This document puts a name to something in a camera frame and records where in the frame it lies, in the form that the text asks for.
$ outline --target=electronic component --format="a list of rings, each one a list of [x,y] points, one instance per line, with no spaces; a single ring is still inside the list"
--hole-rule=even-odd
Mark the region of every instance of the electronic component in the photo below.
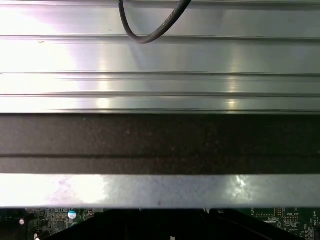
[[[80,223],[81,227],[52,235],[48,240],[61,239],[259,239],[304,240],[290,232],[271,226],[239,211],[211,209],[144,209],[110,210]]]
[[[65,222],[64,221],[57,221],[56,222],[56,228],[57,229],[64,229],[66,226]]]
[[[74,222],[74,223],[71,224],[70,228],[75,226],[75,225],[78,225],[78,224],[79,224],[78,222]]]
[[[77,217],[77,213],[74,210],[71,210],[68,212],[68,218],[73,220],[73,219],[76,219],[76,217]]]
[[[36,238],[35,240],[44,240],[46,239],[47,237],[50,236],[50,231],[48,230],[44,230],[42,233],[40,233]]]
[[[254,208],[255,217],[274,217],[275,208]]]
[[[34,213],[29,213],[27,216],[25,216],[24,218],[21,218],[19,220],[19,224],[20,225],[25,225],[25,224],[29,223],[30,221],[32,221],[33,219],[35,219],[35,214]]]
[[[275,216],[276,216],[277,218],[281,218],[281,217],[284,216],[284,212],[283,212],[282,207],[277,207],[277,208],[275,209]]]
[[[288,222],[298,222],[298,216],[284,216],[283,217],[283,221],[285,223],[288,223]]]

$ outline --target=motherboard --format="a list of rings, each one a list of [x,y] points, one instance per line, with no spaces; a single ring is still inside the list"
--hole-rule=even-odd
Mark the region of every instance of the motherboard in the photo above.
[[[320,240],[317,231],[320,208],[276,207],[237,210],[306,240]]]
[[[316,231],[320,224],[320,208],[276,207],[237,210],[306,240],[320,240],[320,234]],[[27,226],[27,240],[34,240],[34,233],[39,230],[48,230],[55,234],[93,218],[107,209],[33,208],[27,211],[35,215],[34,220]]]

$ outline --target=reflective metal panel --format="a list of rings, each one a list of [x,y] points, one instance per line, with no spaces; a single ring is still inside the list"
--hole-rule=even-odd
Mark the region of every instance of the reflective metal panel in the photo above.
[[[5,193],[0,205],[4,208],[318,207],[319,181],[319,175],[0,174],[0,191]]]
[[[176,3],[125,5],[145,35]],[[114,0],[5,0],[0,21],[0,113],[319,111],[319,0],[194,0],[147,45]]]

